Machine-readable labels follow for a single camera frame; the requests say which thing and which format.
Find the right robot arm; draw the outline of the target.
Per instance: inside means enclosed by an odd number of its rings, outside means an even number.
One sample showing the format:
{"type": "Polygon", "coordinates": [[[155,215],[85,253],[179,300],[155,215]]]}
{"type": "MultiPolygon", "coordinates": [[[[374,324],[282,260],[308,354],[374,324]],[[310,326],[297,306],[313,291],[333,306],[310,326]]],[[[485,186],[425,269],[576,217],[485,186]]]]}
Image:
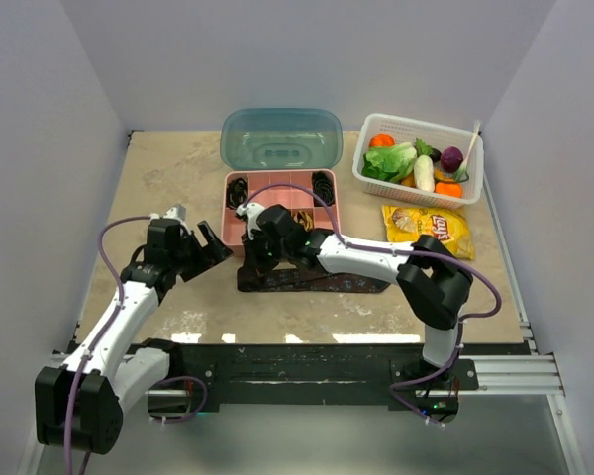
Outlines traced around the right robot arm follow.
{"type": "Polygon", "coordinates": [[[414,384],[441,389],[456,376],[461,343],[460,310],[473,282],[470,268],[434,237],[385,243],[342,235],[338,228],[306,230],[281,205],[238,206],[246,225],[244,263],[237,273],[242,292],[261,292],[313,280],[358,277],[398,286],[425,326],[421,362],[414,384]]]}

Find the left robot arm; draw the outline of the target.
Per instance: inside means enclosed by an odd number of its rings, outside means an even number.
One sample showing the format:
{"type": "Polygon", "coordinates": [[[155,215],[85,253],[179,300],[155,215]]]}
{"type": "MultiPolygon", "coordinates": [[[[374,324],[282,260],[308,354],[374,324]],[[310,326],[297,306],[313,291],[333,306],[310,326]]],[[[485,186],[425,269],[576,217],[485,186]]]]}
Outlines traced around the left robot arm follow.
{"type": "Polygon", "coordinates": [[[44,367],[35,380],[37,440],[106,454],[115,445],[124,415],[158,383],[178,386],[185,364],[159,348],[128,350],[144,322],[177,281],[187,282],[232,256],[202,221],[190,230],[174,209],[151,215],[144,244],[122,271],[117,290],[87,338],[58,367],[44,367]]]}

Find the maroon blue-flowered tie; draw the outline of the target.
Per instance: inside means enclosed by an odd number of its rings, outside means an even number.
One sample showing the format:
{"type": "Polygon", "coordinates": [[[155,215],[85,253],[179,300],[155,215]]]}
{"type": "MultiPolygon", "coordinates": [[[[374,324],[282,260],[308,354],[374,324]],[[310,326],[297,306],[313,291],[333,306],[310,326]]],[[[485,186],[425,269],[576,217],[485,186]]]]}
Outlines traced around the maroon blue-flowered tie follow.
{"type": "Polygon", "coordinates": [[[379,294],[390,283],[371,277],[350,273],[331,274],[321,271],[306,271],[297,268],[271,271],[261,274],[258,290],[240,289],[240,269],[237,272],[237,288],[241,292],[336,292],[356,294],[379,294]]]}

